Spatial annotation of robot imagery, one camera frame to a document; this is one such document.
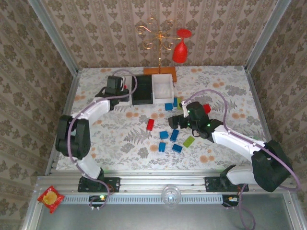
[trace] patterned wallpaper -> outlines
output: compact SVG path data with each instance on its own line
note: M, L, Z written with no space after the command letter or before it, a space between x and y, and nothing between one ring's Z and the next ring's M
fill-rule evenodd
M24 0L0 1L0 229L18 229L44 174L71 75Z
M185 65L245 65L277 0L42 0L80 68L158 66L158 50L147 50L139 25L152 16L166 31L188 28L192 37ZM173 66L172 51L162 65Z
M307 213L306 0L291 2L251 73L272 138L303 183L299 195Z

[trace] gold jewelry stand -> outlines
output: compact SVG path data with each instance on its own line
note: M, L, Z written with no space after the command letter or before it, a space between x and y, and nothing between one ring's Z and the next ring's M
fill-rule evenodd
M143 41L143 46L145 49L151 49L154 44L153 41L154 40L159 40L159 67L157 68L144 68L144 74L164 74L164 73L170 73L172 74L172 78L173 78L173 82L177 82L177 76L176 76L176 70L175 67L161 67L161 53L162 53L162 47L164 47L167 50L172 50L174 48L174 43L170 42L170 43L166 43L167 39L173 39L173 40L177 40L177 39L181 39L179 37L169 37L167 36L167 33L171 30L169 29L168 31L163 32L160 29L160 24L159 22L154 18L151 17L147 20L148 24L152 24L154 21L156 21L156 23L158 24L158 31L153 32L151 30L149 30L147 27L140 25L138 27L136 27L136 32L138 34L143 34L145 31L148 31L150 33L153 34L153 38L151 39L147 39L145 41ZM166 21L167 24L173 25L173 20L169 19Z

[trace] wooden block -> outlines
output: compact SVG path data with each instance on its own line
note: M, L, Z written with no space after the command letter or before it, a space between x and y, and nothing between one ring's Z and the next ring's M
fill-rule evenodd
M144 68L144 74L159 74L159 68L154 67L154 68ZM177 75L176 75L176 69L175 67L161 67L161 74L164 73L171 73L173 82L177 82Z

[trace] blue block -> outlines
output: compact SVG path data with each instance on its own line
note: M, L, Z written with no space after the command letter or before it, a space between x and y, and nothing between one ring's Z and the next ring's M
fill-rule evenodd
M164 142L160 142L160 144L159 144L159 152L164 152L165 151L165 146L166 146L166 144Z
M172 135L171 135L170 140L173 141L173 142L175 142L176 139L177 139L178 133L179 133L179 131L178 131L177 129L174 129L174 130L173 130L173 133L172 133Z
M172 111L172 110L173 110L173 104L171 104L171 103L166 103L166 104L165 104L165 110L166 110L166 111Z
M167 139L167 138L168 138L168 133L167 133L167 131L160 132L160 139L161 139L161 140Z
M180 145L174 144L173 147L172 147L172 150L177 152L177 153L181 153L182 147Z
M174 97L174 103L173 103L174 107L177 107L177 97Z

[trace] snack bag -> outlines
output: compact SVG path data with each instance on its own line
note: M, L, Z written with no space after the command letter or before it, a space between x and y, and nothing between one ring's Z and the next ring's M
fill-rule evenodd
M64 197L65 196L60 195L53 186L50 186L37 200L49 208L50 213L53 213L64 200Z

